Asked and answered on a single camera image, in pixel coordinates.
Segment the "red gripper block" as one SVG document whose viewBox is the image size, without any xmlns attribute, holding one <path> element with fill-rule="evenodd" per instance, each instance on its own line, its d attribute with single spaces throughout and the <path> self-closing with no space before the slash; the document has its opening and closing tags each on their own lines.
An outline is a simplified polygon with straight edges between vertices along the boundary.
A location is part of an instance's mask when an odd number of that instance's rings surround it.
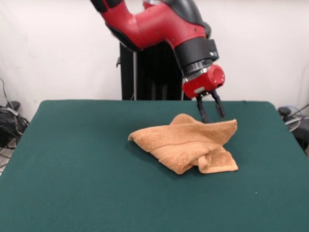
<svg viewBox="0 0 309 232">
<path fill-rule="evenodd" d="M 201 121 L 205 124 L 211 123 L 203 106 L 203 96 L 211 92 L 215 101 L 217 112 L 220 118 L 225 117 L 225 111 L 220 96 L 216 89 L 225 83 L 224 70 L 219 65 L 211 65 L 208 68 L 199 70 L 197 73 L 185 78 L 182 85 L 184 94 L 190 99 L 197 98 L 197 108 L 199 110 Z"/>
</svg>

